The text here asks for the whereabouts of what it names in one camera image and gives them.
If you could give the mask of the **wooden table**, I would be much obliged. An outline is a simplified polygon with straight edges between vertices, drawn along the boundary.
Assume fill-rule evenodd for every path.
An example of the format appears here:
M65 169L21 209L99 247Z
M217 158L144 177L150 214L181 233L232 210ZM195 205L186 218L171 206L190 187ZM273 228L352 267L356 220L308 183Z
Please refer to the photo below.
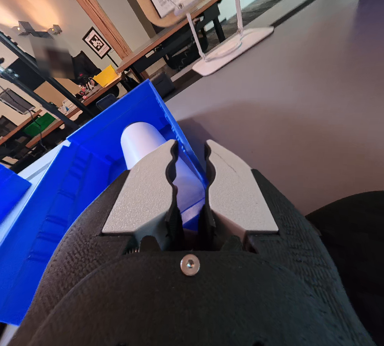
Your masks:
M94 102L94 100L101 95L103 95L106 91L108 91L111 87L117 85L121 80L123 80L126 77L126 74L120 73L114 78L110 83L108 83L106 86L101 87L101 85L96 86L88 95L88 97L82 102L84 106L88 106L88 104ZM40 142L40 139L46 137L49 135L52 131L59 128L64 122L60 119L55 119L54 122L52 122L41 134L38 134L36 137L31 139L27 144L26 147L32 148L36 144Z
M218 19L220 15L218 4L221 1L222 0L209 0L200 9L190 15L192 20L199 20L202 17L201 21L199 20L196 24L192 24L197 32L202 30L208 23L213 22L220 43L226 39L222 25ZM124 71L131 70L133 74L138 75L139 82L143 82L144 71L166 56L169 51L176 49L177 46L187 41L193 36L192 31L193 29L190 28L187 18L184 18L173 27L162 30L145 45L124 58L116 69L116 73L120 75Z
M40 115L40 113L42 112L42 109L39 109L37 110L35 113L30 113L30 117L28 117L25 121L23 121L21 124L19 124L15 129L13 129L12 131L10 131L6 136L4 137L1 137L1 140L0 140L0 145L3 145L5 144L5 142L7 142L8 139L10 139L11 137L13 137L17 132L19 132L20 130L22 130L27 124L31 123L34 121L34 118L37 117L38 115Z

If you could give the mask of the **yellow plastic bin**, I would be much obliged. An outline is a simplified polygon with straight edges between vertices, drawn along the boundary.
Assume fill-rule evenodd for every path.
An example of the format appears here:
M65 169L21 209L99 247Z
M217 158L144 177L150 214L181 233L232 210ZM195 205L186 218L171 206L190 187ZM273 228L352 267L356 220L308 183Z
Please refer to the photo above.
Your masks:
M118 74L112 67L112 65L107 66L99 74L93 76L93 80L98 83L100 86L105 87L118 77Z

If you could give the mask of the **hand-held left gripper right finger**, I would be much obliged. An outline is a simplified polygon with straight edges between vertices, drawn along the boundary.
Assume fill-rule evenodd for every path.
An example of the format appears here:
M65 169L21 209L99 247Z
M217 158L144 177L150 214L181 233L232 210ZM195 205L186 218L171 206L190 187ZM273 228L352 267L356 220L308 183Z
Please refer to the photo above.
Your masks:
M213 140L205 143L204 234L209 247L232 236L245 244L249 235L276 235L278 225L255 178L239 156Z

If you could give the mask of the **framed marker picture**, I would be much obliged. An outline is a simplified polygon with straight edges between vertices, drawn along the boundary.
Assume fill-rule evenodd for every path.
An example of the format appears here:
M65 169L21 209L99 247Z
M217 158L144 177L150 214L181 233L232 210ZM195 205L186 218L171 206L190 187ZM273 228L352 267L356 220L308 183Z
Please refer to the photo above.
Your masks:
M91 27L82 40L100 58L103 59L112 50L112 47L94 27Z

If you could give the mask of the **black round pad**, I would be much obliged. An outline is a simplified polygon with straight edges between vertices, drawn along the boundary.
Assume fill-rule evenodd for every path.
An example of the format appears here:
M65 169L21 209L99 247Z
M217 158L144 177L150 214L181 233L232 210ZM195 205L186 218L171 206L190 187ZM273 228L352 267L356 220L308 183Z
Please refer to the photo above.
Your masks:
M351 195L306 218L319 231L360 321L383 345L384 192Z

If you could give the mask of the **dark grey case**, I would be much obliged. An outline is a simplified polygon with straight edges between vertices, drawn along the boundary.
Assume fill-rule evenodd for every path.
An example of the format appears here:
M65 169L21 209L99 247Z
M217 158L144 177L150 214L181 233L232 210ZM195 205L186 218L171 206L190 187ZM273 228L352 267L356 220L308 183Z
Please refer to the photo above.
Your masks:
M162 99L175 91L175 85L165 72L160 72L151 78L151 83Z

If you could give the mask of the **white plastic bottle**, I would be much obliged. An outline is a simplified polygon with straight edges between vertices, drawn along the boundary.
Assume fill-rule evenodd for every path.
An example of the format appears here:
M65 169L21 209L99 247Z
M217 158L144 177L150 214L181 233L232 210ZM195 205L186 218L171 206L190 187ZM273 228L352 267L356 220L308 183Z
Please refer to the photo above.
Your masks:
M165 138L153 125L137 122L127 126L121 136L121 146L128 170L131 170L147 154L164 144ZM179 157L176 165L177 206L180 210L183 228L198 230L198 219L205 203L205 189L202 182Z

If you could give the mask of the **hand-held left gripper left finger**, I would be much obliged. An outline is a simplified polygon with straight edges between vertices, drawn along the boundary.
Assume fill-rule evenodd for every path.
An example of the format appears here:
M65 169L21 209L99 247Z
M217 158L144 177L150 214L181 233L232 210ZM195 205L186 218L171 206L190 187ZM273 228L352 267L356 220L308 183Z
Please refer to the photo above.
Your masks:
M179 242L176 162L178 143L170 139L139 160L129 171L117 200L103 226L104 235L156 238L161 250Z

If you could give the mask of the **blue plastic bin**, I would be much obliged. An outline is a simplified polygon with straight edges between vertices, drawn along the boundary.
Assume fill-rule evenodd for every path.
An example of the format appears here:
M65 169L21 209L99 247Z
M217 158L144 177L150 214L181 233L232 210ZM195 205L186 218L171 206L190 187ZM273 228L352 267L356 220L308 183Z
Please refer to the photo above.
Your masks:
M127 169L121 136L137 122L177 140L179 157L206 188L204 170L187 138L146 80L18 174L31 187L1 223L1 323L20 325L66 231Z
M0 223L21 200L31 183L12 170L0 165Z

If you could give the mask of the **wooden post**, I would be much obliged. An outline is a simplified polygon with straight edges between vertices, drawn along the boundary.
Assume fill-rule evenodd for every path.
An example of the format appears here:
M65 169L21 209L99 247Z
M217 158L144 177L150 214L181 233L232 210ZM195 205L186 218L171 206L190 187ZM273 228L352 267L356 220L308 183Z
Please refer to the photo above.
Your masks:
M123 61L149 39L127 0L76 0Z

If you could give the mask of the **black light stand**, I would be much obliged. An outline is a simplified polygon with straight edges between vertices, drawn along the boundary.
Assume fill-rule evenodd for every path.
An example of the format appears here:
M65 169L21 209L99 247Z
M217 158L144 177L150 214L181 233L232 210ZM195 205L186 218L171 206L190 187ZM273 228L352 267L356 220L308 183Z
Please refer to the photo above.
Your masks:
M20 81L20 76L11 68L5 68L3 66L5 59L3 57L0 58L0 74L1 77L8 82L16 85L23 92L28 94L31 98L40 103L47 111L52 113L58 119L60 119L66 126L70 127L72 130L77 130L79 128L78 124L72 121L70 118L61 113L58 109L56 109L52 104L48 103L45 99L36 94L32 89L26 86L22 81Z

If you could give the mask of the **green plastic bin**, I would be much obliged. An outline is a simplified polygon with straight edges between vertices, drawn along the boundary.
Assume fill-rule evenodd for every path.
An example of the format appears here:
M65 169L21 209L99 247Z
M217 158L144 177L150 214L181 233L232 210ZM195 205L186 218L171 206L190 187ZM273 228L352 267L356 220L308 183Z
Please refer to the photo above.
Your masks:
M22 131L29 137L34 138L40 135L56 118L50 113L38 115L34 121L28 124Z

